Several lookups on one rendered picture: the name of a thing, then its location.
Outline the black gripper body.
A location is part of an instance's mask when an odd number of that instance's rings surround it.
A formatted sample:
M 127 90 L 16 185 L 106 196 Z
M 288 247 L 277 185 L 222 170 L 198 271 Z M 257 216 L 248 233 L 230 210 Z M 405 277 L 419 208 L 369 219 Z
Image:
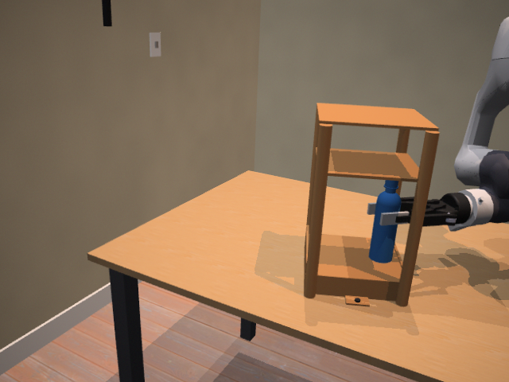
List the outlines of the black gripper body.
M 435 214 L 448 212 L 456 214 L 457 220 L 455 224 L 463 224 L 470 217 L 471 205 L 468 198 L 463 193 L 446 193 L 440 199 L 440 203 L 445 203 L 446 208 L 437 209 Z

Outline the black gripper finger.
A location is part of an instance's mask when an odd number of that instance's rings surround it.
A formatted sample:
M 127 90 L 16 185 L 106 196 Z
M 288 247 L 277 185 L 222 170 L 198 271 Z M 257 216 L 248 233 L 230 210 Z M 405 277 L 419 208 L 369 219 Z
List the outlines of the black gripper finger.
M 400 212 L 409 212 L 410 209 L 413 208 L 413 203 L 414 203 L 414 197 L 400 197 L 401 198 L 401 208 L 400 208 Z M 440 200 L 438 199 L 432 199 L 432 200 L 427 200 L 427 204 L 439 204 L 440 203 Z M 375 205 L 376 205 L 376 202 L 375 203 L 368 203 L 368 207 L 367 207 L 367 214 L 368 215 L 375 215 Z
M 457 215 L 451 213 L 437 213 L 437 209 L 446 208 L 445 203 L 430 206 L 429 209 L 425 209 L 425 217 L 422 227 L 427 226 L 439 226 L 439 225 L 451 225 L 455 226 Z M 412 209 L 409 212 L 384 212 L 381 213 L 380 225 L 393 225 L 393 224 L 409 224 L 411 218 Z

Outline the blue bottle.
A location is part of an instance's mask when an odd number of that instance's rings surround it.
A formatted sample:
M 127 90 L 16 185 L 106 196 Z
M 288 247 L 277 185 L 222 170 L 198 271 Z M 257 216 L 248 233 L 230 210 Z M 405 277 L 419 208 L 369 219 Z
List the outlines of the blue bottle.
M 369 258 L 377 263 L 389 263 L 392 260 L 394 242 L 398 225 L 379 224 L 381 213 L 400 212 L 401 198 L 396 193 L 398 181 L 385 181 L 385 191 L 381 192 L 376 201 L 375 218 L 371 235 Z

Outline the brown wooden shelving unit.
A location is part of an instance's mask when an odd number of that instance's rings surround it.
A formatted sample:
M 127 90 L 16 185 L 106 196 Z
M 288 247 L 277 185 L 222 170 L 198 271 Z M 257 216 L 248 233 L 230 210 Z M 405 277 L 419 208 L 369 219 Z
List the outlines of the brown wooden shelving unit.
M 399 129 L 396 153 L 330 149 L 332 124 Z M 406 153 L 410 130 L 425 131 L 419 168 Z M 408 305 L 438 131 L 414 109 L 317 103 L 305 231 L 306 298 L 321 294 L 345 297 L 352 306 L 370 306 L 368 299 Z M 371 238 L 322 234 L 328 176 L 398 181 L 399 196 L 402 181 L 417 182 L 403 261 L 395 243 L 391 262 L 377 263 L 369 258 Z

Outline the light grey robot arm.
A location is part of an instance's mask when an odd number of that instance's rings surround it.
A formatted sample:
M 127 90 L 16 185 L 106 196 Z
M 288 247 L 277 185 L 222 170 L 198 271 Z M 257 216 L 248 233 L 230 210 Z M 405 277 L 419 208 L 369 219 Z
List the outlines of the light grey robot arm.
M 495 117 L 509 105 L 509 17 L 500 24 L 492 59 L 482 88 L 477 92 L 464 141 L 454 163 L 457 179 L 479 186 L 463 193 L 471 214 L 449 231 L 487 223 L 509 222 L 509 151 L 490 150 Z

